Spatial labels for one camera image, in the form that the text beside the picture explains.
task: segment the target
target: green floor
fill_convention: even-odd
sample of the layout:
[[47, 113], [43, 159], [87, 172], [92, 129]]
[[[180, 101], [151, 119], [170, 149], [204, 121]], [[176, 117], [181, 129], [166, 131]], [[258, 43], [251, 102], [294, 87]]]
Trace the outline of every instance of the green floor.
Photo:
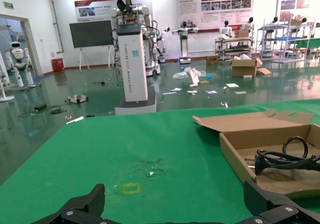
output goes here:
[[[194, 88], [199, 92], [190, 95], [187, 90], [191, 80], [172, 79], [175, 73], [181, 72], [179, 64], [168, 63], [161, 67], [161, 75], [148, 78], [149, 89], [157, 93], [157, 110], [220, 107], [227, 102], [229, 107], [254, 103], [319, 98], [320, 67], [318, 61], [306, 64], [270, 64], [270, 76], [261, 76], [252, 80], [231, 78], [231, 68], [227, 65], [208, 66], [205, 61], [193, 62], [191, 66], [212, 74], [209, 84]], [[123, 95], [122, 79], [119, 86], [114, 70], [93, 68], [68, 70], [46, 77], [40, 81], [41, 86], [28, 92], [7, 93], [14, 95], [15, 100], [0, 103], [0, 184], [17, 170], [46, 140], [66, 123], [66, 117], [74, 118], [95, 114], [96, 116], [114, 115], [114, 106]], [[105, 86], [95, 82], [106, 81]], [[223, 89], [227, 83], [236, 83], [240, 88]], [[162, 95], [171, 88], [182, 88], [178, 94]], [[215, 90], [217, 94], [207, 94]], [[235, 91], [246, 91], [247, 94], [235, 94]], [[20, 114], [32, 111], [37, 104], [64, 104], [67, 96], [84, 94], [89, 97], [88, 103], [71, 104], [63, 107], [66, 112], [51, 115], [50, 111], [19, 118]]]

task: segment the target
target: poster board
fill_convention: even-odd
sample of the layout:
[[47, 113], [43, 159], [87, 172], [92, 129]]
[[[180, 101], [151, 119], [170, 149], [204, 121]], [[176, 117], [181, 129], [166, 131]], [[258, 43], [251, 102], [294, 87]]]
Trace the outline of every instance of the poster board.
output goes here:
[[176, 0], [177, 25], [183, 21], [199, 32], [214, 32], [224, 26], [225, 20], [233, 30], [239, 30], [253, 12], [254, 0]]
[[[151, 0], [131, 0], [132, 6], [147, 6], [151, 17], [153, 16]], [[110, 9], [117, 8], [117, 0], [82, 0], [75, 1], [75, 13], [78, 22], [91, 22], [101, 20], [111, 20]]]
[[319, 3], [317, 0], [277, 0], [276, 16], [280, 22], [289, 21], [291, 14], [293, 19], [301, 20], [307, 17], [309, 22], [315, 19], [319, 21], [320, 14], [317, 10]]

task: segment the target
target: green table surface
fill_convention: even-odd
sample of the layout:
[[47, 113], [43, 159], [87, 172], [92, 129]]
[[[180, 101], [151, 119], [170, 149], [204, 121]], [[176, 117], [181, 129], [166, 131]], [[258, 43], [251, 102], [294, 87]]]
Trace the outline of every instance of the green table surface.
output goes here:
[[[306, 48], [308, 40], [297, 40], [296, 48]], [[309, 48], [319, 48], [320, 47], [320, 38], [311, 38], [309, 42]]]
[[[264, 111], [313, 112], [320, 99], [87, 118], [63, 126], [1, 187], [0, 223], [30, 223], [69, 198], [106, 187], [103, 218], [120, 223], [222, 222], [251, 216], [243, 185], [199, 117]], [[319, 199], [298, 202], [320, 212]]]

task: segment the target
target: black monitor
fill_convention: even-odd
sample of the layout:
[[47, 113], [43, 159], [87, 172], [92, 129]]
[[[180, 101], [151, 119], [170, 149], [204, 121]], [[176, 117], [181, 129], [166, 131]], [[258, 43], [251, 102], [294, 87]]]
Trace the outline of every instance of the black monitor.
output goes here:
[[111, 21], [70, 23], [74, 48], [113, 45]]

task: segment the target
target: brown cardboard box on floor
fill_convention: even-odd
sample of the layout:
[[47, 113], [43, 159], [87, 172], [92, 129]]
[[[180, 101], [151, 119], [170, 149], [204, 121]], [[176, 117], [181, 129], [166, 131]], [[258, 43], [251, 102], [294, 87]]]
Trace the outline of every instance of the brown cardboard box on floor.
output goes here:
[[262, 62], [259, 58], [256, 59], [234, 59], [231, 62], [232, 77], [243, 77], [244, 75], [252, 75], [254, 78], [257, 74], [257, 67], [261, 67]]
[[[291, 199], [320, 197], [320, 172], [308, 170], [264, 169], [255, 174], [257, 150], [282, 152], [283, 144], [293, 136], [308, 142], [308, 158], [320, 155], [320, 127], [309, 124], [314, 115], [294, 111], [265, 112], [193, 117], [202, 126], [220, 132], [221, 151], [242, 182], [253, 180], [263, 190], [287, 195]], [[301, 157], [304, 146], [296, 140], [289, 143], [287, 153]]]
[[234, 36], [236, 38], [245, 38], [249, 37], [249, 30], [235, 30]]
[[217, 55], [216, 56], [208, 56], [206, 58], [206, 63], [207, 63], [207, 65], [218, 65], [219, 57]]

